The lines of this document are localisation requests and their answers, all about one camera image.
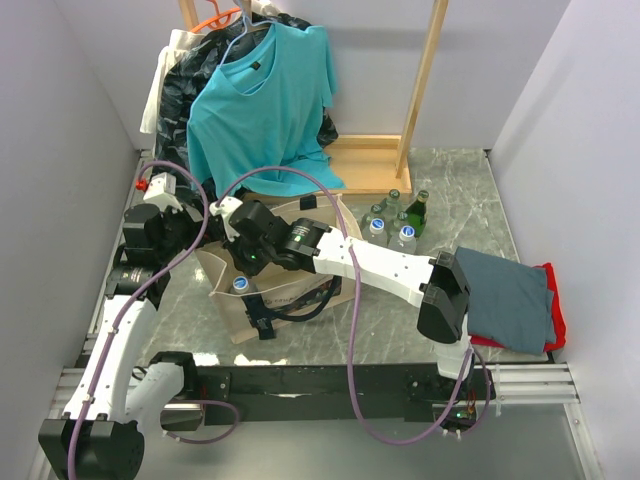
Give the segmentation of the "blue-cap water bottle labelled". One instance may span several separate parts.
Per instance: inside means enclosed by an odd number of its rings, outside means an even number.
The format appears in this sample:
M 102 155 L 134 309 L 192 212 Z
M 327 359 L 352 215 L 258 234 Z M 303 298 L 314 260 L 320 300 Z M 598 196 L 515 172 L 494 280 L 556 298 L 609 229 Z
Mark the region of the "blue-cap water bottle labelled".
M 246 295 L 257 293 L 258 289 L 255 283 L 246 276 L 237 276 L 232 280 L 229 293 L 234 295 Z

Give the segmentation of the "cream canvas tote bag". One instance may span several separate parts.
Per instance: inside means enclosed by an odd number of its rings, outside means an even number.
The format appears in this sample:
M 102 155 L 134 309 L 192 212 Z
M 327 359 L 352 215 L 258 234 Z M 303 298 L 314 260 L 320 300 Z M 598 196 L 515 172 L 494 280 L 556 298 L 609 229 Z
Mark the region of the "cream canvas tote bag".
M 316 206 L 302 210 L 298 200 L 273 206 L 272 213 L 291 223 L 301 217 L 310 218 L 338 228 L 339 220 L 329 199 L 316 197 Z M 210 298 L 218 309 L 219 321 L 235 344 L 242 343 L 266 330 L 269 339 L 275 330 L 284 326 L 282 319 L 260 318 L 249 313 L 249 308 L 239 295 L 232 294 L 232 281 L 241 274 L 233 265 L 231 254 L 219 242 L 210 243 L 196 251 L 196 257 L 209 279 Z M 311 274 L 304 271 L 287 271 L 270 264 L 252 279 L 261 294 L 265 306 L 279 314 L 301 316 L 311 313 L 320 305 L 330 287 L 330 275 Z

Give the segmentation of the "blue-cap water bottle front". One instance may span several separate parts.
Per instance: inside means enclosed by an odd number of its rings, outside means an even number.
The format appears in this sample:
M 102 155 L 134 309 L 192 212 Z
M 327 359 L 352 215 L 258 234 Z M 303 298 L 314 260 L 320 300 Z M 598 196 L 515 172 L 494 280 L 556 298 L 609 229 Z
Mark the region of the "blue-cap water bottle front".
M 415 229 L 410 225 L 403 226 L 398 233 L 391 238 L 388 248 L 392 251 L 413 255 L 417 248 Z

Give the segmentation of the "green Perrier lemon bottle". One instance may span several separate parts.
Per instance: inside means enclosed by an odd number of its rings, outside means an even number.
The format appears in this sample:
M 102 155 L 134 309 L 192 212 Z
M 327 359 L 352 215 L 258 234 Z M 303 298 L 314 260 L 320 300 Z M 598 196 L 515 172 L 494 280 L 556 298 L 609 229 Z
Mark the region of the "green Perrier lemon bottle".
M 408 224 L 414 228 L 415 237 L 419 238 L 427 223 L 427 201 L 429 199 L 429 192 L 427 190 L 420 190 L 414 201 L 406 208 Z

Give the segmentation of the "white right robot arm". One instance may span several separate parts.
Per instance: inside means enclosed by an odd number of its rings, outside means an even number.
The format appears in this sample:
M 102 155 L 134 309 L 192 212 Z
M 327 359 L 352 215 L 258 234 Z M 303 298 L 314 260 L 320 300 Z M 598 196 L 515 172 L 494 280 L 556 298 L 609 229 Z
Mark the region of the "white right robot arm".
M 470 286 L 447 252 L 437 257 L 401 253 L 348 236 L 309 218 L 289 224 L 257 200 L 227 197 L 209 207 L 221 219 L 224 246 L 236 268 L 248 275 L 273 263 L 305 271 L 359 279 L 419 309 L 417 330 L 434 343 L 438 385 L 450 398 L 473 386 L 467 328 Z

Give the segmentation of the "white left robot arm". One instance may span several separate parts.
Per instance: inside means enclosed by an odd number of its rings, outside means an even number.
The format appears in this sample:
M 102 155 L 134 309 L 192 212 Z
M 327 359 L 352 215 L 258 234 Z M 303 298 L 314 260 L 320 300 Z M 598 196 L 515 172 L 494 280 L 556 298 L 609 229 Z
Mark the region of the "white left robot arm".
M 125 212 L 88 363 L 60 418 L 45 420 L 38 434 L 57 478 L 133 479 L 148 435 L 201 422 L 207 401 L 192 354 L 160 352 L 140 380 L 132 374 L 169 268 L 199 245 L 206 226 L 174 194 L 147 193 Z

